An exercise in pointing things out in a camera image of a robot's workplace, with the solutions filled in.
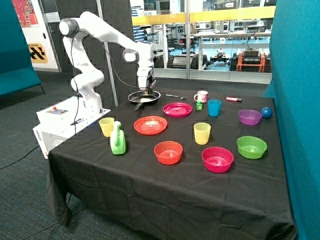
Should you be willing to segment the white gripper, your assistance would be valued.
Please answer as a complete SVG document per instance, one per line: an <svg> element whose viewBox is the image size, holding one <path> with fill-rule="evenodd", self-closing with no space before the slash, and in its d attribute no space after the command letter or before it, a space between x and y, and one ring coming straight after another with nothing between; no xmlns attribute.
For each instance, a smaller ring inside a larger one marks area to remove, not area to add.
<svg viewBox="0 0 320 240"><path fill-rule="evenodd" d="M156 84L154 69L152 67L139 66L137 70L137 77L139 89L146 90L146 94L152 95L152 87Z"/></svg>

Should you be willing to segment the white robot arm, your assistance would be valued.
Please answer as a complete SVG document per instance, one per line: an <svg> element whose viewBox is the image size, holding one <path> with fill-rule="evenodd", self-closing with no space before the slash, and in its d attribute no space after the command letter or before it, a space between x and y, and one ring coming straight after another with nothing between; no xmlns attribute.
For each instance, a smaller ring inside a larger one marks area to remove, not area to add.
<svg viewBox="0 0 320 240"><path fill-rule="evenodd" d="M115 43L124 47L122 57L127 63L137 63L138 87L141 90L152 88L154 78L154 54L152 43L141 40L135 42L110 26L97 15L85 11L79 18L65 18L59 23L63 44L72 66L81 74L71 80L72 88L84 98L85 108L93 113L103 110L101 97L94 87L104 81L104 74L91 61L83 46L83 38L91 36L101 43Z"/></svg>

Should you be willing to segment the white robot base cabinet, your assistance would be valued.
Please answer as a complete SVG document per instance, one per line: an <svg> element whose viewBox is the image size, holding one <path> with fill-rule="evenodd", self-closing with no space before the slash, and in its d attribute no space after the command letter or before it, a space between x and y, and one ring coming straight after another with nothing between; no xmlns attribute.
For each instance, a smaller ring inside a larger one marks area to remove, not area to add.
<svg viewBox="0 0 320 240"><path fill-rule="evenodd" d="M81 97L72 96L36 113L39 124L33 133L45 159L49 152L110 112L90 111Z"/></svg>

